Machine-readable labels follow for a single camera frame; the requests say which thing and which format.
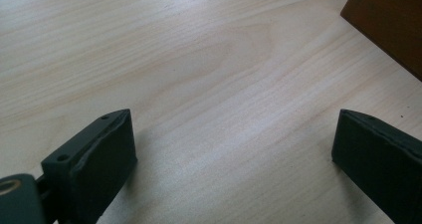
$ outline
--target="light wood surface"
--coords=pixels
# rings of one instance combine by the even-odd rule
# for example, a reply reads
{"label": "light wood surface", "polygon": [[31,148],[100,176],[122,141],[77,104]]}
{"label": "light wood surface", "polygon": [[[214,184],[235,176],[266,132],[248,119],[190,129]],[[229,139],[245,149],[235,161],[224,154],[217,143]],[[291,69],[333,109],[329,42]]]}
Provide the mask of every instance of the light wood surface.
{"label": "light wood surface", "polygon": [[331,162],[336,120],[421,139],[422,83],[345,2],[0,0],[0,176],[130,108],[139,163],[99,223],[391,223]]}

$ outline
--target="wood grain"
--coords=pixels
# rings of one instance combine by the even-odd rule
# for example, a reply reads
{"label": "wood grain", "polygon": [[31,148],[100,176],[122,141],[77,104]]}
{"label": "wood grain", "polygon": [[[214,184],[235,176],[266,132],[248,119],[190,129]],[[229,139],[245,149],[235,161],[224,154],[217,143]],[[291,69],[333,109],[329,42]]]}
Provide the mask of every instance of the wood grain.
{"label": "wood grain", "polygon": [[391,223],[331,162],[336,119],[421,139],[422,84],[345,2],[0,0],[0,176],[130,108],[139,164],[99,223]]}

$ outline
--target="brown wooden board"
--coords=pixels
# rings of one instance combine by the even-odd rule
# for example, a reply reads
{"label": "brown wooden board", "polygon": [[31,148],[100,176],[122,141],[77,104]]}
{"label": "brown wooden board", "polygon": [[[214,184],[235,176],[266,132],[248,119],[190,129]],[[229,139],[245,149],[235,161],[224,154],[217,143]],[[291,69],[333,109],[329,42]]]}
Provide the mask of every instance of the brown wooden board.
{"label": "brown wooden board", "polygon": [[348,0],[341,16],[422,81],[422,0]]}

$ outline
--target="screw hole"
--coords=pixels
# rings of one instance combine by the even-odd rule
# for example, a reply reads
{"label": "screw hole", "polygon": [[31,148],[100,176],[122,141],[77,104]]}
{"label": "screw hole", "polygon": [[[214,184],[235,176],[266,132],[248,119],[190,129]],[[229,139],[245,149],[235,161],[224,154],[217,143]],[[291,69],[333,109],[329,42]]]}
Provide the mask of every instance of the screw hole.
{"label": "screw hole", "polygon": [[0,183],[0,196],[5,195],[21,185],[21,181],[18,179],[7,180]]}
{"label": "screw hole", "polygon": [[65,155],[65,154],[63,154],[63,155],[60,155],[58,158],[57,158],[57,160],[58,161],[65,161],[65,160],[67,160],[69,157],[67,156],[67,155]]}

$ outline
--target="black clamp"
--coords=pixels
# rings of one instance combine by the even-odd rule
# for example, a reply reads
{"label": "black clamp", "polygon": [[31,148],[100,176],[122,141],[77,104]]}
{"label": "black clamp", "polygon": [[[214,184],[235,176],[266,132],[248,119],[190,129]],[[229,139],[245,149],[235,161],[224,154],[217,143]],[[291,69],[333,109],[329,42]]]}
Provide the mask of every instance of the black clamp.
{"label": "black clamp", "polygon": [[0,223],[96,223],[136,165],[130,110],[103,115],[42,162],[0,179]]}
{"label": "black clamp", "polygon": [[422,223],[422,142],[388,123],[342,110],[332,160],[395,223]]}

